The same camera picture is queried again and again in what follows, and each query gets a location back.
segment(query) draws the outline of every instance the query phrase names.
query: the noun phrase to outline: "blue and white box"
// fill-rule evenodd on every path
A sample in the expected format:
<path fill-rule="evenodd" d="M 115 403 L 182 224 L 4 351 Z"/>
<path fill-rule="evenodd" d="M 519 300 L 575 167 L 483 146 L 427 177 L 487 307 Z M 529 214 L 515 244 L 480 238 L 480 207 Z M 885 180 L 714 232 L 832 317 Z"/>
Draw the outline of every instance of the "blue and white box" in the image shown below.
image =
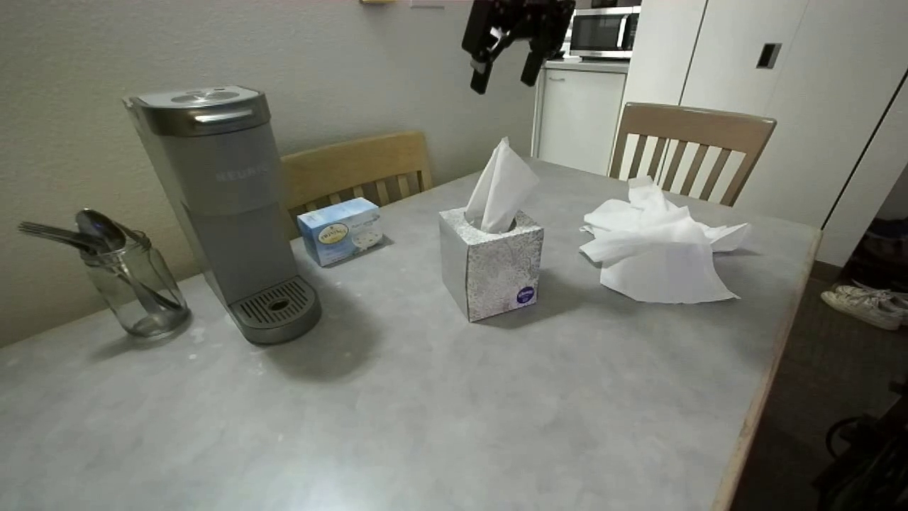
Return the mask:
<path fill-rule="evenodd" d="M 368 200 L 349 200 L 298 217 L 307 249 L 319 266 L 332 266 L 378 248 L 386 237 Z"/>
<path fill-rule="evenodd" d="M 441 282 L 467 322 L 536 305 L 542 228 L 515 214 L 507 232 L 485 232 L 461 210 L 440 214 Z"/>

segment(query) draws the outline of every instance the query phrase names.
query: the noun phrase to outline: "gray table top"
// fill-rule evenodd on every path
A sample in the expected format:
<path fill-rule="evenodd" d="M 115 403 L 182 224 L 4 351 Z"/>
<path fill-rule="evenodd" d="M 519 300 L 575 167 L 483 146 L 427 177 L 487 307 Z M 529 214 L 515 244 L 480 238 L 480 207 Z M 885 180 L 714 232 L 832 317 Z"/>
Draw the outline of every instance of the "gray table top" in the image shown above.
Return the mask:
<path fill-rule="evenodd" d="M 466 177 L 382 210 L 387 244 L 317 271 L 324 317 L 257 350 L 204 279 L 158 347 L 111 313 L 0 350 L 0 509 L 710 509 L 735 488 L 817 232 L 752 221 L 721 256 L 732 305 L 603 286 L 580 217 L 624 184 L 539 166 L 539 305 L 467 323 L 441 286 L 436 210 Z"/>

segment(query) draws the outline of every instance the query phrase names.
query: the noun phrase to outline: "wooden chair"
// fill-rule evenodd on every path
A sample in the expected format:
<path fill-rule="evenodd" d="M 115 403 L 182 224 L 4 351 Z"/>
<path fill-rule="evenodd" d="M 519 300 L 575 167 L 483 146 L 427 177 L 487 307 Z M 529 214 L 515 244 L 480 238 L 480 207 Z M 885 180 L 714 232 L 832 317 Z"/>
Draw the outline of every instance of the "wooden chair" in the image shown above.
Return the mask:
<path fill-rule="evenodd" d="M 290 219 L 342 200 L 387 205 L 431 187 L 431 160 L 419 130 L 324 146 L 281 160 Z"/>
<path fill-rule="evenodd" d="M 664 191 L 735 205 L 772 130 L 775 119 L 761 117 L 627 102 L 610 177 L 636 180 L 647 173 Z M 636 136 L 636 147 L 632 160 L 624 163 L 630 136 Z"/>

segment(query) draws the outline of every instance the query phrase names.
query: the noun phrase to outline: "single-serve coffee maker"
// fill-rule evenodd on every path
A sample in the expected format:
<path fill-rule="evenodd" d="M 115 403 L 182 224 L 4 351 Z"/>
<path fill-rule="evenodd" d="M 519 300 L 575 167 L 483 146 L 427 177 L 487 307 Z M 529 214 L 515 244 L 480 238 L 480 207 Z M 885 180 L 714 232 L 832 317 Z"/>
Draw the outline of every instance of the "single-serve coffee maker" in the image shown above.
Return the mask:
<path fill-rule="evenodd" d="M 142 146 L 204 276 L 251 343 L 284 343 L 319 317 L 291 259 L 277 147 L 263 93 L 193 89 L 128 97 Z"/>

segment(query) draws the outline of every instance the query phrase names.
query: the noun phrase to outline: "drip tray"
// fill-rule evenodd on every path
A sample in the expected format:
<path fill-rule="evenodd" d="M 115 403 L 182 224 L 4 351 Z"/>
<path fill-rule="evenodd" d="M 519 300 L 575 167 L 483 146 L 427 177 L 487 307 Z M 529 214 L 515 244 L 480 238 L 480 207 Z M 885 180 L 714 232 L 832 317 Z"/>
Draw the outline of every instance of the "drip tray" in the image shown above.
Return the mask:
<path fill-rule="evenodd" d="M 250 343 L 287 343 L 309 332 L 319 317 L 317 292 L 302 279 L 290 279 L 230 305 Z"/>

